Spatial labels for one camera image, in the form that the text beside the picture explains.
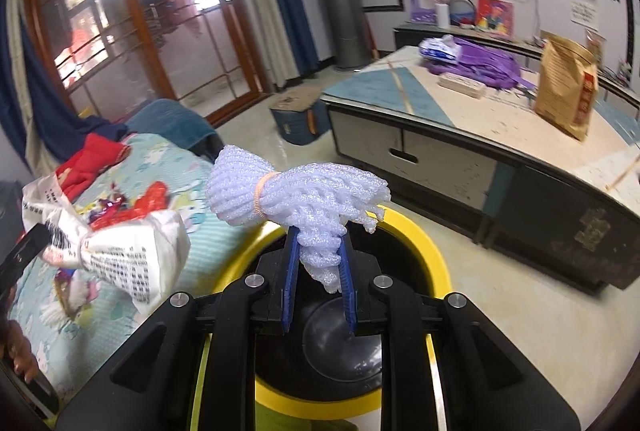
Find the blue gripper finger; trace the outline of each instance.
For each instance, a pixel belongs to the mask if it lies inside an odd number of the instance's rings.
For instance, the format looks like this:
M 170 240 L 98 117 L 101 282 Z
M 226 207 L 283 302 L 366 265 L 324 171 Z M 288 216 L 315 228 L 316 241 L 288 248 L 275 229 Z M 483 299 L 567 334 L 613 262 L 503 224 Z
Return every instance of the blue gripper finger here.
M 293 306 L 296 300 L 296 285 L 298 284 L 298 263 L 300 258 L 300 244 L 298 243 L 298 227 L 290 227 L 291 234 L 291 252 L 289 254 L 289 262 L 287 264 L 287 276 L 284 282 L 284 292 L 282 299 L 282 329 L 285 333 L 291 328 L 293 320 Z
M 340 265 L 338 272 L 340 273 L 340 289 L 342 290 L 342 306 L 344 309 L 344 318 L 349 325 L 351 333 L 356 331 L 356 292 L 353 287 L 353 278 L 351 277 L 351 267 L 349 266 L 349 257 L 347 256 L 347 248 L 344 244 L 344 237 L 340 238 Z

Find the rubber band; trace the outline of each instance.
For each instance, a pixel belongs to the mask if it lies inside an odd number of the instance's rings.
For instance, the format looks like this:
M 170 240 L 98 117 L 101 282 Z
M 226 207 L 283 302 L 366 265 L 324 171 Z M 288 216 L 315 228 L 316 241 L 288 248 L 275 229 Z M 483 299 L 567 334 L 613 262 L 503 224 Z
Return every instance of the rubber band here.
M 260 178 L 260 180 L 258 180 L 258 183 L 255 185 L 255 190 L 254 190 L 254 210 L 255 210 L 255 213 L 258 216 L 260 216 L 261 218 L 264 218 L 265 220 L 266 220 L 267 216 L 265 215 L 265 213 L 260 208 L 260 195 L 262 194 L 262 190 L 264 189 L 264 185 L 267 183 L 267 180 L 269 180 L 270 178 L 273 178 L 275 175 L 279 175 L 279 174 L 280 173 L 278 173 L 277 171 L 271 171 L 271 173 L 267 173 L 265 176 Z

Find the bed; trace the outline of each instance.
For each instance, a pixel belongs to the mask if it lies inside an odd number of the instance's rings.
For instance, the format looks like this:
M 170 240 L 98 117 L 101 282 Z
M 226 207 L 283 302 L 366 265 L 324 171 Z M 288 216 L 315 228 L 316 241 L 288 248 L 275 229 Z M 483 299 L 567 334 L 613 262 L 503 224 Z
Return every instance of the bed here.
M 111 183 L 131 199 L 160 180 L 170 192 L 170 208 L 180 212 L 191 240 L 191 250 L 175 290 L 194 296 L 210 293 L 223 266 L 234 256 L 248 232 L 218 220 L 207 208 L 204 186 L 212 164 L 178 148 L 156 134 L 134 134 L 126 160 L 110 168 L 74 202 L 82 212 L 105 196 Z M 143 319 L 128 294 L 108 283 L 76 271 L 90 284 L 90 301 L 74 321 L 50 325 L 43 310 L 57 303 L 53 278 L 57 272 L 43 261 L 32 262 L 18 282 L 10 318 L 16 319 L 31 341 L 42 372 L 61 400 L 68 401 Z

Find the wooden door frame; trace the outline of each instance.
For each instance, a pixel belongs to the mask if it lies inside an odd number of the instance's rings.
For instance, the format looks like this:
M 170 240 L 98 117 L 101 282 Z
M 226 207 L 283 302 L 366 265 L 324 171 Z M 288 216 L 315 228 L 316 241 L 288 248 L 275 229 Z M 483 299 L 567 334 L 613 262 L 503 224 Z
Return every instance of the wooden door frame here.
M 54 59 L 50 54 L 50 43 L 46 28 L 44 28 L 44 19 L 42 16 L 42 8 L 39 5 L 39 0 L 25 0 L 25 2 L 28 16 L 27 23 L 30 34 L 34 39 L 38 56 L 45 65 L 49 77 L 52 79 L 58 93 L 65 101 L 65 104 L 67 104 L 72 111 L 76 111 L 76 108 L 70 99 L 70 95 L 67 93 L 66 88 L 62 83 L 62 79 L 60 78 Z M 171 86 L 168 76 L 166 75 L 164 67 L 161 64 L 158 51 L 153 44 L 153 39 L 148 25 L 144 21 L 142 5 L 140 5 L 138 0 L 126 0 L 126 4 L 131 20 L 140 37 L 142 51 L 144 54 L 145 69 L 152 81 L 152 85 L 158 88 L 158 91 L 162 96 L 176 100 L 175 92 Z M 264 93 L 260 92 L 260 89 L 255 82 L 254 75 L 257 75 L 262 90 L 271 91 L 271 83 L 266 77 L 264 65 L 262 64 L 262 59 L 260 58 L 257 45 L 255 43 L 254 33 L 247 20 L 248 14 L 246 13 L 244 0 L 233 0 L 231 3 L 226 0 L 220 0 L 220 8 L 225 19 L 226 27 L 229 30 L 229 35 L 236 51 L 236 55 L 238 55 L 242 72 L 249 84 L 250 93 L 240 96 L 233 102 L 223 106 L 222 109 L 214 112 L 212 115 L 209 115 L 209 117 L 211 117 L 209 120 L 213 120 L 214 122 L 218 122 L 219 118 L 228 117 L 228 110 L 233 110 L 233 105 L 236 102 L 238 103 L 238 107 L 241 109 L 242 104 L 245 102 L 251 102 L 254 101 L 256 97 L 264 96 Z

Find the foam fruit net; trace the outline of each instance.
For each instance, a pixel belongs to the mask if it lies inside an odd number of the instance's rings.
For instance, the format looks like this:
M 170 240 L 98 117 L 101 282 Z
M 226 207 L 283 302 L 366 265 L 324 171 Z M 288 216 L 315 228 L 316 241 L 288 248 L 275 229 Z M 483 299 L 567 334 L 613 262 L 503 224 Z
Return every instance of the foam fruit net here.
M 264 221 L 254 209 L 254 191 L 260 178 L 273 171 L 266 160 L 226 146 L 207 181 L 211 210 L 234 226 Z M 345 224 L 361 223 L 373 233 L 384 217 L 378 204 L 390 198 L 386 182 L 372 173 L 340 164 L 307 164 L 267 180 L 259 203 L 268 220 L 300 229 L 300 261 L 312 278 L 334 293 L 340 290 L 337 250 L 340 236 L 347 233 Z

